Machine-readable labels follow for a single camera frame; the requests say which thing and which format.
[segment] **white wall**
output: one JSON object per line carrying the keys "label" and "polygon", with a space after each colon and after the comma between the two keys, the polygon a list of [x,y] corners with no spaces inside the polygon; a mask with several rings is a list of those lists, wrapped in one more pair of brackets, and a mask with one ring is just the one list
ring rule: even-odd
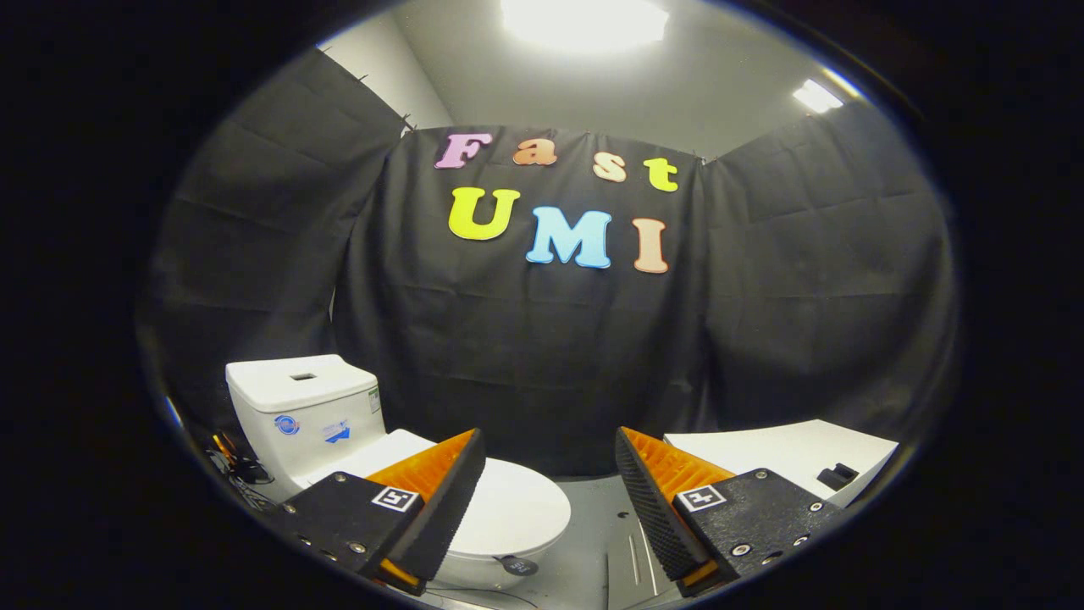
{"label": "white wall", "polygon": [[335,60],[418,129],[452,125],[448,108],[422,69],[391,13],[364,21],[320,44]]}

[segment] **black backdrop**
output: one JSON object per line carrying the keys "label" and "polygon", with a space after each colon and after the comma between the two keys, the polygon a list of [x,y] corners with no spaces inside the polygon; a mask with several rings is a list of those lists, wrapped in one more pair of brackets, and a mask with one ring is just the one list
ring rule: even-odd
{"label": "black backdrop", "polygon": [[[867,105],[707,164],[564,129],[399,140],[401,125],[313,50],[195,157],[153,293],[163,367],[195,429],[237,431],[228,362],[337,351],[377,375],[390,428],[439,440],[480,427],[495,457],[606,475],[618,426],[660,437],[822,418],[900,439],[941,385],[955,329],[945,202]],[[493,141],[464,167],[434,167],[448,134],[477,132]],[[533,138],[555,143],[556,163],[513,161]],[[624,181],[593,172],[599,151],[624,158]],[[642,161],[657,157],[675,191],[649,183]],[[507,229],[455,235],[459,186],[487,192],[479,222],[494,190],[520,192]],[[609,213],[610,265],[528,261],[542,205],[570,225]],[[637,217],[666,223],[668,271],[633,267]]]}

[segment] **ceiling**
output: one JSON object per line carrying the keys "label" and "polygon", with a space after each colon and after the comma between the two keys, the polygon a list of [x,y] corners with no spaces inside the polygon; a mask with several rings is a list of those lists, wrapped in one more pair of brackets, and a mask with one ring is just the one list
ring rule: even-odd
{"label": "ceiling", "polygon": [[766,26],[700,0],[670,12],[661,42],[569,54],[514,38],[500,0],[415,0],[395,20],[457,125],[565,127],[714,158],[799,120],[791,96],[821,64]]}

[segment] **toilet lid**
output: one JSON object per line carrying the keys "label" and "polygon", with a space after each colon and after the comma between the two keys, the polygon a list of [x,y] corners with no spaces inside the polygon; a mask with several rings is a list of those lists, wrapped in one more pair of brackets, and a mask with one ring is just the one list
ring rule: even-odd
{"label": "toilet lid", "polygon": [[556,483],[529,468],[487,458],[449,555],[527,555],[554,542],[572,516]]}

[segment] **ceiling light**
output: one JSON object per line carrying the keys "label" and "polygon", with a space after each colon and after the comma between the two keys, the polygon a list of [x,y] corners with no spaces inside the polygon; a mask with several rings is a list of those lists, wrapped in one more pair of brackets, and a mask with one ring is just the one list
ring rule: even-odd
{"label": "ceiling light", "polygon": [[670,14],[642,0],[501,0],[522,40],[569,51],[614,51],[662,40]]}
{"label": "ceiling light", "polygon": [[813,80],[806,80],[802,88],[793,92],[795,99],[816,113],[828,112],[843,105],[839,98]]}
{"label": "ceiling light", "polygon": [[822,68],[821,72],[823,72],[825,76],[831,79],[833,82],[838,85],[840,89],[847,91],[848,95],[854,98],[855,100],[862,99],[862,93],[859,93],[859,90],[855,89],[853,85],[848,82],[847,79],[843,78],[842,76],[836,74],[835,72],[828,68]]}

